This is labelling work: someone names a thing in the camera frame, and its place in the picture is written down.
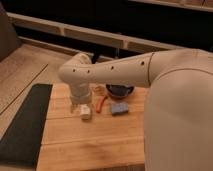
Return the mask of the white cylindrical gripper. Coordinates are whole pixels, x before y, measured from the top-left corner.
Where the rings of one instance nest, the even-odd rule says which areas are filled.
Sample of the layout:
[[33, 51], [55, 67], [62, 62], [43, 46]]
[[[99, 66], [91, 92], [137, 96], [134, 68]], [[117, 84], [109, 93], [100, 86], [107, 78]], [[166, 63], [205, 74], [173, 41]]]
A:
[[[83, 84], [71, 84], [70, 99], [74, 105], [88, 104], [91, 102], [92, 93], [87, 83]], [[70, 105], [70, 113], [74, 112], [74, 105]]]

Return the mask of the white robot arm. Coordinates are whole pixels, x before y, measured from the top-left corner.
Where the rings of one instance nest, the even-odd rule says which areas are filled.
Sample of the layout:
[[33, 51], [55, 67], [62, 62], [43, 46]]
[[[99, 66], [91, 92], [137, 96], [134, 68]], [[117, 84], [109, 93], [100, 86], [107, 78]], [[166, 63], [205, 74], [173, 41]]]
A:
[[213, 171], [213, 53], [186, 48], [97, 64], [79, 53], [59, 77], [76, 104], [89, 100], [90, 83], [147, 87], [145, 170]]

